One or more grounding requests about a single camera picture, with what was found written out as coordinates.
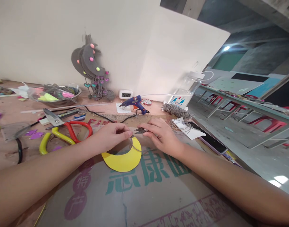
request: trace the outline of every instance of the cardboard crescent moon craft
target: cardboard crescent moon craft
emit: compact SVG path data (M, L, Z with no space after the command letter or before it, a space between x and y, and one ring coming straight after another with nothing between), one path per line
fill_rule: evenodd
M97 44L93 43L91 35L86 35L85 39L86 44L72 52L71 62L74 68L85 77L84 86L89 91L89 99L93 98L98 101L105 97L108 101L113 101L114 92L105 87L105 84L110 80L108 78L109 71L99 66L96 61L96 55L101 51L96 49Z
M141 145L136 137L132 137L132 144L130 151L122 155L102 153L102 157L108 167L117 172L129 172L134 169L140 162Z

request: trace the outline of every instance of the blue glue gun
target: blue glue gun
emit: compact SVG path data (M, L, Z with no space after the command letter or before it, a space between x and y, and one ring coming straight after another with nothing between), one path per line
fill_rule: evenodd
M139 108L141 110L141 114L146 114L146 113L150 113L148 110L146 110L141 104L141 96L136 96L134 98L130 98L128 99L127 101L124 101L121 105L123 107L126 107L126 106L130 106L130 105L133 105L133 106L136 106L137 108Z

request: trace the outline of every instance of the table legs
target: table legs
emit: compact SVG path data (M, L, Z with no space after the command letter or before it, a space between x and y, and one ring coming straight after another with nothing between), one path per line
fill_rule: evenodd
M226 118L224 118L223 120L228 119L233 113L237 112L237 110L238 110L241 106L242 106L242 105L238 105L238 106L235 108L235 111L234 111L234 112L231 112L230 114L228 114L228 115L226 116Z
M210 118L222 105L222 103L225 102L226 99L222 99L218 105L215 107L215 109L212 110L212 112L207 116L207 118Z
M285 142L288 141L288 140L289 140L289 137L287 137L287 138L284 139L284 140L279 140L278 142L276 142L276 143L274 143L274 144L268 146L267 148L275 148L275 147L277 147L277 146L279 146L279 145L285 143Z
M242 121L244 118L246 118L248 115L250 115L252 112L254 112L254 110L250 110L249 112L248 112L248 114L247 115L244 115L243 117L241 117L239 120L238 120L238 122L240 122L240 121Z
M289 129L289 124L286 125L286 126L284 126L284 127L281 128L281 129L278 129L278 130L272 132L271 134L265 136L264 138L260 139L260 140L257 141L257 142L252 143L250 146L247 146L247 147L250 148L250 149L253 149L253 148L261 145L262 143L264 143L264 142L266 142L266 141L274 138L275 136L281 134L282 132L285 132L285 131L288 130L288 129Z
M204 93L202 94L202 96L200 97L200 99L198 100L198 102L200 102L200 100L202 100L203 96L205 95L207 91L204 91Z

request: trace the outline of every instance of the phone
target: phone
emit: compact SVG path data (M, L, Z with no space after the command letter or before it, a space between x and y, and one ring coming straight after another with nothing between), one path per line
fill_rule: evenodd
M198 125L196 125L194 122L189 121L190 125L198 129L206 134L206 136L201 136L199 139L204 142L211 150L213 150L215 153L224 154L227 151L227 147L224 146L221 142L216 140L214 137L209 135L206 131L204 131L202 128L200 128Z

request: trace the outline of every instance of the yellow foam crescent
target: yellow foam crescent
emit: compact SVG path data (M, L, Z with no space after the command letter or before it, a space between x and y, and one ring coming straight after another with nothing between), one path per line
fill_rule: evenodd
M132 144L132 148L126 154L114 155L107 152L102 153L101 155L107 166L117 172L129 172L134 169L140 162L141 145L136 137L132 137Z

